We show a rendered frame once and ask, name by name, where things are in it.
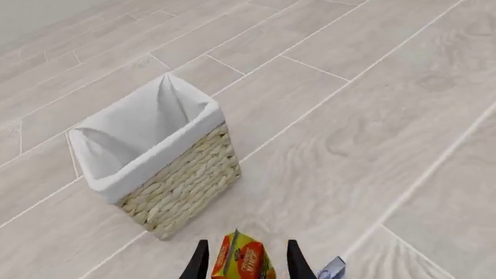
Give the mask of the woven basket with white liner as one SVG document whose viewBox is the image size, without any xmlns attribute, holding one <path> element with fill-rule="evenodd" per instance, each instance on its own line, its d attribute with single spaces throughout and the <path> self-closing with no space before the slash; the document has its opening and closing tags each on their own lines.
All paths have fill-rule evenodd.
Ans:
<svg viewBox="0 0 496 279">
<path fill-rule="evenodd" d="M 163 74 L 68 133 L 89 187 L 168 239 L 241 176 L 218 102 Z"/>
</svg>

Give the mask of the blue and white box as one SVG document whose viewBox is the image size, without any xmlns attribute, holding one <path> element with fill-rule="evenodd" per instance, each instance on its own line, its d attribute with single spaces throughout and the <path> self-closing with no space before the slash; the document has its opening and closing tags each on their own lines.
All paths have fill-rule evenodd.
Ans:
<svg viewBox="0 0 496 279">
<path fill-rule="evenodd" d="M 335 257 L 316 275 L 317 279 L 346 279 L 346 263 L 341 257 Z"/>
</svg>

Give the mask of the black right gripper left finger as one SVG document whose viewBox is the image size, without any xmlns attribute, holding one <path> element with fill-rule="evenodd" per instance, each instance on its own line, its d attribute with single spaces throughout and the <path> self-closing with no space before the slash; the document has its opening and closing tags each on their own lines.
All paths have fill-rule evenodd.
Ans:
<svg viewBox="0 0 496 279">
<path fill-rule="evenodd" d="M 209 261 L 208 240 L 201 239 L 180 279 L 206 279 Z"/>
</svg>

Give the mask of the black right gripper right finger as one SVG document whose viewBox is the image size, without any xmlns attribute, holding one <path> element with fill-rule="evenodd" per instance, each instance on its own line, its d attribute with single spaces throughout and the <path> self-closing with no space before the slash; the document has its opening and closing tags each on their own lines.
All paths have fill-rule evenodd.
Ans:
<svg viewBox="0 0 496 279">
<path fill-rule="evenodd" d="M 294 239 L 288 240 L 287 263 L 290 279 L 317 279 Z"/>
</svg>

